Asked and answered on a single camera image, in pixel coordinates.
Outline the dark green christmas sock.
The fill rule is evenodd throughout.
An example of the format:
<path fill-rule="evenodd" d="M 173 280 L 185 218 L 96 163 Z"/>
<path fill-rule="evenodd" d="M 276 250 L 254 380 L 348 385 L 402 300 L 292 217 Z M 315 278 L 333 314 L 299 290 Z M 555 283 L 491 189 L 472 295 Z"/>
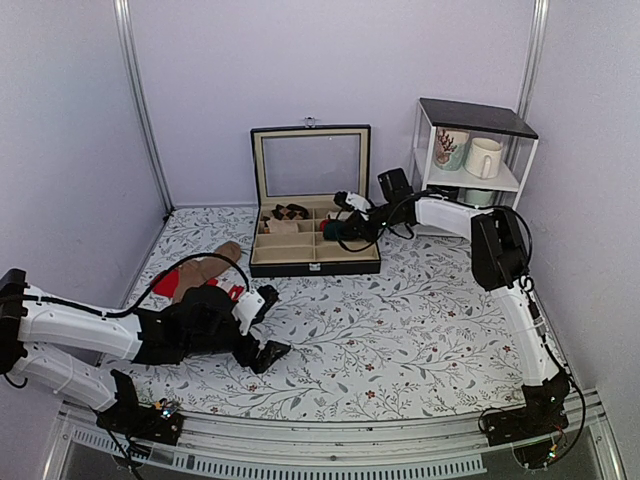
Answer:
<path fill-rule="evenodd" d="M 327 241 L 348 241 L 350 229 L 346 221 L 337 219 L 325 219 L 321 222 L 323 239 Z"/>

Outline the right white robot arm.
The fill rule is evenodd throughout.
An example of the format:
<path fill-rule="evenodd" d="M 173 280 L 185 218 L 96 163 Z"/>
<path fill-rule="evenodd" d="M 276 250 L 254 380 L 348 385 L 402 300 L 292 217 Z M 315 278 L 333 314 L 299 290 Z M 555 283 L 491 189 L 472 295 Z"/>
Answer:
<path fill-rule="evenodd" d="M 432 188 L 415 192 L 401 168 L 381 174 L 379 183 L 386 200 L 379 206 L 353 192 L 334 195 L 340 210 L 350 213 L 335 231 L 338 244 L 355 254 L 348 241 L 374 244 L 398 224 L 433 226 L 468 240 L 473 278 L 497 301 L 520 354 L 528 406 L 518 412 L 517 427 L 524 435 L 539 435 L 554 422 L 554 405 L 568 395 L 570 383 L 548 344 L 547 322 L 535 301 L 529 270 L 533 243 L 525 221 L 511 207 L 469 206 Z"/>

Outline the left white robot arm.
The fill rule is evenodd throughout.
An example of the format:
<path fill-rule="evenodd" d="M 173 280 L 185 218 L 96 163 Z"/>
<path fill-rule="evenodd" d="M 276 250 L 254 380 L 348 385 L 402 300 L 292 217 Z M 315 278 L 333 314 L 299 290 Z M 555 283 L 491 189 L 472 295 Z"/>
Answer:
<path fill-rule="evenodd" d="M 1 371 L 26 375 L 97 412 L 108 411 L 126 433 L 138 434 L 149 415 L 138 404 L 131 378 L 88 365 L 66 347 L 145 366 L 230 353 L 240 366 L 261 374 L 291 349 L 262 342 L 250 331 L 277 299 L 271 286 L 247 290 L 209 282 L 160 311 L 101 311 L 48 296 L 28 285 L 25 271 L 11 269 L 1 278 Z"/>

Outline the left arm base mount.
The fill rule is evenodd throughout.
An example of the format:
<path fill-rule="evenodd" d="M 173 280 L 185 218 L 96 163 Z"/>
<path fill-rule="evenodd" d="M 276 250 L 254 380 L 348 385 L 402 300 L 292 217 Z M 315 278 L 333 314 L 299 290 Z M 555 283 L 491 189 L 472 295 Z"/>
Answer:
<path fill-rule="evenodd" d="M 123 434 L 128 440 L 140 439 L 176 446 L 184 423 L 179 405 L 167 399 L 143 405 L 128 375 L 115 369 L 110 374 L 115 381 L 116 402 L 97 413 L 97 426 Z"/>

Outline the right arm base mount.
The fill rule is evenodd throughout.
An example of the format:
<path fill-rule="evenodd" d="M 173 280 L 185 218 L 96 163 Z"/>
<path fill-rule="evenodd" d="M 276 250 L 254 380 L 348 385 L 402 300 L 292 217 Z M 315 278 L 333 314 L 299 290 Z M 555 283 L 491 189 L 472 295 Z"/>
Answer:
<path fill-rule="evenodd" d="M 558 373 L 538 386 L 523 385 L 525 405 L 510 410 L 488 409 L 478 419 L 479 429 L 490 446 L 564 430 L 569 426 L 564 408 L 569 392 L 569 378 L 564 373 Z"/>

